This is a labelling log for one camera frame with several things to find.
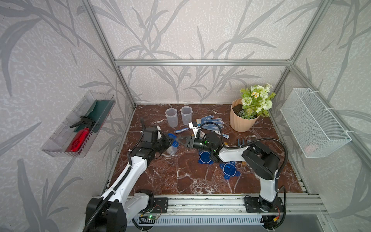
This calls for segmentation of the small white toothpaste tube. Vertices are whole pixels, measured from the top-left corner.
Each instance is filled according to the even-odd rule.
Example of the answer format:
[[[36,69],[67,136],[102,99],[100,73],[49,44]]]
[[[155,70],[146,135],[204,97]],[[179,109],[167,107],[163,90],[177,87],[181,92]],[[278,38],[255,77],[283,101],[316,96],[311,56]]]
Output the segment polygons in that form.
[[[216,134],[218,134],[218,135],[220,135],[220,136],[222,136],[222,137],[224,137],[224,138],[226,138],[226,139],[229,139],[230,138],[230,136],[228,135],[228,134],[225,134],[225,133],[220,133],[220,131],[215,131],[215,133]]]

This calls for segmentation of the clear container blue lid front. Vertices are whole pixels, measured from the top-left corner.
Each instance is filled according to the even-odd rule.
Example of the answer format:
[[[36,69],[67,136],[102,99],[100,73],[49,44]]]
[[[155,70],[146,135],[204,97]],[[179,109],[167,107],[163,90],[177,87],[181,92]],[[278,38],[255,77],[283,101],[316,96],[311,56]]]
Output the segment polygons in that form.
[[[168,136],[172,139],[171,146],[166,150],[169,155],[175,155],[178,150],[179,143],[176,141],[176,135],[168,133]]]

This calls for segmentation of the clear container blue lid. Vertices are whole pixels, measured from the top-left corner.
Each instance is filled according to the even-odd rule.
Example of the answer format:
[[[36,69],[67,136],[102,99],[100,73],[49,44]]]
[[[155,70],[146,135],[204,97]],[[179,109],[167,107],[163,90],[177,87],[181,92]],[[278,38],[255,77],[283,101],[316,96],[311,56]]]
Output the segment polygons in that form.
[[[167,109],[165,111],[165,116],[171,128],[176,128],[178,126],[178,115],[177,110],[175,108]]]
[[[168,136],[172,139],[171,146],[166,150],[169,155],[175,155],[178,150],[179,143],[176,141],[176,135],[168,133]]]
[[[182,122],[185,126],[188,126],[192,122],[192,113],[193,110],[190,106],[183,106],[181,108]]]

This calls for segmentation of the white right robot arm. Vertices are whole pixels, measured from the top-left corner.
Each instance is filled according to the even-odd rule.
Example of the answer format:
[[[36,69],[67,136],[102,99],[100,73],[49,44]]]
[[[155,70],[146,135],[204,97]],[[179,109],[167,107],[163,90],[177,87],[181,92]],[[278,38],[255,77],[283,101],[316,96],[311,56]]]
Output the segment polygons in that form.
[[[193,130],[194,134],[177,137],[175,140],[179,144],[186,148],[209,152],[210,159],[215,163],[246,162],[260,178],[260,195],[256,200],[257,207],[261,212],[267,213],[278,208],[278,179],[288,162],[287,146],[282,141],[275,138],[261,138],[240,146],[228,147],[223,141],[222,128],[214,122],[206,122],[201,125],[191,122],[189,128]],[[262,141],[279,143],[284,150],[283,161]]]

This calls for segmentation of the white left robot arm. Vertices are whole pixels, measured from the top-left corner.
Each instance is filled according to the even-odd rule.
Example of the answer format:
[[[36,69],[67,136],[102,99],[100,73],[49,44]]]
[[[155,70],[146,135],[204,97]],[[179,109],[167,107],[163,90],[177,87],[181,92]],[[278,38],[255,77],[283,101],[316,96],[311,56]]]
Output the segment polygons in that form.
[[[128,164],[113,185],[99,198],[87,204],[85,232],[124,232],[128,222],[139,212],[153,208],[154,197],[148,191],[128,196],[156,154],[164,153],[174,138],[160,127],[143,126],[141,137],[128,151]]]

